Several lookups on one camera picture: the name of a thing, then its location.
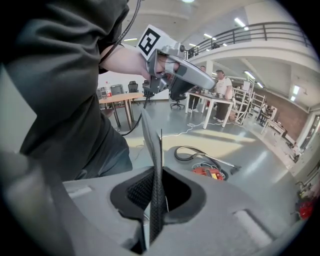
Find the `hand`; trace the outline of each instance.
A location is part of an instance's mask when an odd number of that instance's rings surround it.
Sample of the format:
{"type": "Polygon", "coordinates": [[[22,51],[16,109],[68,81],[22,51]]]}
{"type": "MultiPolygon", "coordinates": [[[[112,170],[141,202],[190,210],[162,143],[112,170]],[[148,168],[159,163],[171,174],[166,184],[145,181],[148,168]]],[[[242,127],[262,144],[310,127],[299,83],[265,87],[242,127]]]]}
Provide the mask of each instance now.
{"type": "MultiPolygon", "coordinates": [[[[158,55],[158,62],[157,62],[157,65],[156,65],[156,68],[155,68],[155,71],[157,73],[161,73],[165,70],[165,67],[166,67],[166,62],[171,62],[170,60],[167,60],[167,57],[164,56],[164,55],[161,55],[159,54],[158,55]]],[[[176,71],[177,69],[179,68],[179,63],[175,63],[174,64],[174,67],[173,67],[173,70],[176,71]]],[[[151,76],[150,74],[148,73],[147,71],[147,68],[146,68],[146,65],[144,65],[144,68],[142,69],[141,71],[141,75],[147,79],[147,80],[150,80],[151,76]]]]}

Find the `brick wall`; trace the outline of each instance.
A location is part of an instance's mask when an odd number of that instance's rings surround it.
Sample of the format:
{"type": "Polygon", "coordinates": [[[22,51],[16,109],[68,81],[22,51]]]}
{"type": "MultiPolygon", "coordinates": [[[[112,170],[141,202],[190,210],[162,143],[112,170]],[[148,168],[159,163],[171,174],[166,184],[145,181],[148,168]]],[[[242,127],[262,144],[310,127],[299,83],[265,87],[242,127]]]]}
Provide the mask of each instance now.
{"type": "Polygon", "coordinates": [[[276,120],[281,122],[283,127],[288,131],[288,135],[296,141],[305,126],[308,114],[289,101],[269,92],[256,88],[254,89],[254,92],[261,96],[264,95],[267,104],[278,109],[275,116],[276,120]]]}

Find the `white table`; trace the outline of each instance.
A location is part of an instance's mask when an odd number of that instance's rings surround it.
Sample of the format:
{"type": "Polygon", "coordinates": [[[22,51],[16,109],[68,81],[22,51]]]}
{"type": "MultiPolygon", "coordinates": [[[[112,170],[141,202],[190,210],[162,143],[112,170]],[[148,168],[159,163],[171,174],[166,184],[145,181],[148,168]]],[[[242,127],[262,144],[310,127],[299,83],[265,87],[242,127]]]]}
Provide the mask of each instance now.
{"type": "Polygon", "coordinates": [[[279,126],[275,121],[272,121],[271,119],[267,119],[265,121],[265,125],[261,131],[261,134],[264,133],[266,127],[269,126],[269,127],[272,127],[274,128],[277,132],[279,132],[279,136],[282,137],[282,135],[285,133],[286,130],[284,130],[281,126],[279,126]]]}
{"type": "Polygon", "coordinates": [[[232,105],[234,104],[234,102],[232,100],[228,100],[228,99],[225,99],[225,98],[218,98],[218,97],[213,96],[212,94],[209,94],[209,93],[187,92],[185,113],[188,113],[188,105],[189,105],[190,95],[193,95],[193,96],[199,97],[200,99],[203,99],[201,113],[203,113],[205,111],[205,107],[207,105],[207,101],[210,101],[209,109],[208,109],[208,112],[206,114],[205,121],[204,121],[204,124],[203,124],[203,129],[207,128],[207,125],[208,125],[209,119],[210,119],[210,115],[211,115],[211,111],[212,111],[212,108],[213,108],[215,102],[229,104],[228,111],[227,111],[227,113],[225,115],[225,118],[224,118],[224,121],[223,121],[223,124],[222,124],[222,127],[226,126],[226,123],[227,123],[228,118],[230,116],[232,105]]]}

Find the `red object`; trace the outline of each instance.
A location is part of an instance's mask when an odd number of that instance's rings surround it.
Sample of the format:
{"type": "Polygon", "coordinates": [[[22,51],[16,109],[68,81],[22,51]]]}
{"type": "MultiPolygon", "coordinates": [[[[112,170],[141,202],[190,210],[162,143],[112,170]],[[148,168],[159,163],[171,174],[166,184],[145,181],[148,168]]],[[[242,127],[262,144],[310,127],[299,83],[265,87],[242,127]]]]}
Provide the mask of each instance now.
{"type": "Polygon", "coordinates": [[[309,218],[312,214],[312,211],[314,209],[316,200],[308,200],[308,201],[303,201],[299,204],[299,214],[301,219],[305,220],[309,218]]]}
{"type": "Polygon", "coordinates": [[[193,170],[194,173],[200,174],[203,176],[210,177],[212,176],[213,179],[223,181],[224,178],[221,176],[221,173],[218,169],[210,168],[210,167],[197,167],[193,170]]]}

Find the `ceiling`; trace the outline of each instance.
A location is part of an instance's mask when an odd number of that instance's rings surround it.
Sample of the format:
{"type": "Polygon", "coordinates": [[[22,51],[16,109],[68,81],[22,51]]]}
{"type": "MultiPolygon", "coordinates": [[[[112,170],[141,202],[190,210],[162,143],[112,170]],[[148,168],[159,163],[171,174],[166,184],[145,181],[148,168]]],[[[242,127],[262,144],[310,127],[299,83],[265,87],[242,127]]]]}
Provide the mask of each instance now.
{"type": "Polygon", "coordinates": [[[268,91],[286,98],[291,98],[294,85],[297,85],[300,90],[295,103],[305,109],[320,103],[320,74],[310,68],[262,57],[247,57],[215,60],[213,72],[218,69],[223,70],[226,76],[244,79],[247,77],[244,71],[250,71],[256,82],[263,84],[268,91]]]}
{"type": "MultiPolygon", "coordinates": [[[[182,0],[143,0],[137,17],[125,36],[125,39],[142,36],[146,27],[150,24],[169,36],[184,43],[187,49],[189,43],[198,44],[205,39],[204,34],[211,36],[236,28],[235,18],[239,18],[245,24],[248,23],[243,6],[261,0],[195,0],[185,3],[182,0]]],[[[130,11],[122,23],[124,30],[131,21],[137,0],[128,2],[130,11]]],[[[136,46],[136,41],[125,42],[136,46]]]]}
{"type": "MultiPolygon", "coordinates": [[[[181,0],[145,0],[141,2],[138,15],[126,35],[128,38],[140,38],[146,27],[150,24],[175,38],[179,29],[197,11],[201,0],[185,3],[181,0]]],[[[122,23],[124,30],[131,21],[136,9],[137,0],[130,0],[130,11],[122,23]]],[[[136,46],[138,41],[128,41],[126,44],[136,46]]]]}

